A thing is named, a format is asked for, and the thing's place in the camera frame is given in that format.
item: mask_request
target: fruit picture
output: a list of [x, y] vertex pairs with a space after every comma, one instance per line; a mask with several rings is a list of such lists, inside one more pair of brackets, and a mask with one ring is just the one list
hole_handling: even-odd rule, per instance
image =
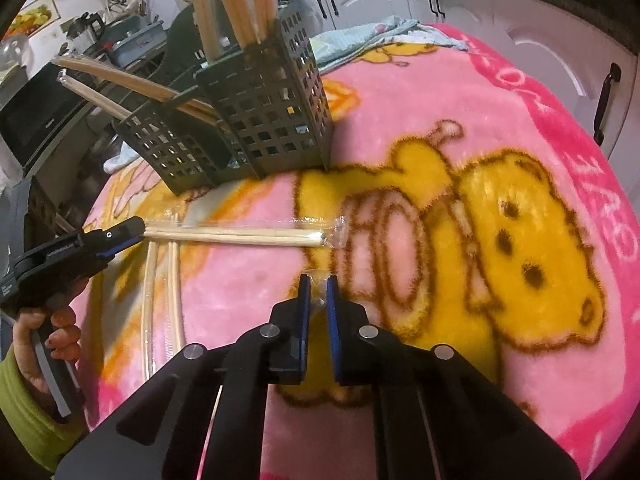
[[60, 14], [53, 0], [35, 0], [20, 10], [4, 37], [14, 34], [31, 36], [59, 18]]

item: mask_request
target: utensil holder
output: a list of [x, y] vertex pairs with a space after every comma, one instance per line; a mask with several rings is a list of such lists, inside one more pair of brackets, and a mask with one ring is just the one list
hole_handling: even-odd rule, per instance
[[225, 122], [236, 155], [259, 178], [328, 170], [334, 125], [296, 4], [281, 9], [262, 44], [237, 50], [194, 78]]
[[[333, 122], [297, 6], [281, 10], [267, 41], [238, 48], [194, 74], [197, 86], [149, 101], [115, 124], [176, 195], [279, 171], [329, 168]], [[216, 126], [176, 109], [205, 97]]]

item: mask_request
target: cabinet door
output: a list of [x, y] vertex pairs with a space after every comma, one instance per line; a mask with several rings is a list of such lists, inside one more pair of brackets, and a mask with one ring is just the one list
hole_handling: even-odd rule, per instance
[[492, 0], [432, 0], [438, 21], [489, 43], [494, 26]]
[[589, 136], [602, 83], [612, 63], [613, 83], [602, 121], [609, 156], [625, 121], [638, 58], [589, 23], [537, 0], [494, 0], [492, 46], [551, 90]]
[[640, 218], [640, 67], [636, 72], [636, 83], [631, 96], [631, 104], [626, 114], [625, 124], [618, 137], [613, 152], [609, 157], [609, 164], [616, 174], [620, 186], [625, 190], [629, 202]]
[[407, 0], [328, 0], [335, 28], [349, 28], [396, 15], [409, 18]]
[[306, 34], [312, 38], [326, 30], [335, 30], [327, 0], [300, 0]]
[[438, 11], [436, 10], [435, 0], [408, 0], [409, 12], [414, 20], [429, 25], [430, 23], [436, 23], [439, 18]]

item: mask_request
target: kettle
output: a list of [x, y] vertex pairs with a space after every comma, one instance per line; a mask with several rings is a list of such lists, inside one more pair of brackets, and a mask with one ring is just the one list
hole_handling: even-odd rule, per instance
[[85, 12], [69, 25], [66, 38], [72, 43], [74, 49], [82, 54], [100, 40], [105, 28], [104, 22], [98, 14]]

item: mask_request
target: human hand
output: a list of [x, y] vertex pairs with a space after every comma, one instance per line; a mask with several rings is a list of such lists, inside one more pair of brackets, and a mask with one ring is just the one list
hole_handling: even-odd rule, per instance
[[[78, 296], [89, 283], [89, 279], [78, 280], [72, 286], [68, 302]], [[44, 308], [23, 308], [18, 313], [18, 320], [14, 325], [14, 355], [18, 369], [24, 378], [24, 383], [33, 399], [44, 409], [52, 407], [53, 397], [47, 382], [42, 375], [35, 350], [31, 345], [31, 330], [37, 330], [45, 318]], [[51, 315], [51, 323], [57, 328], [45, 346], [53, 349], [54, 359], [73, 361], [80, 358], [80, 329], [76, 326], [76, 314], [71, 307], [66, 306]]]

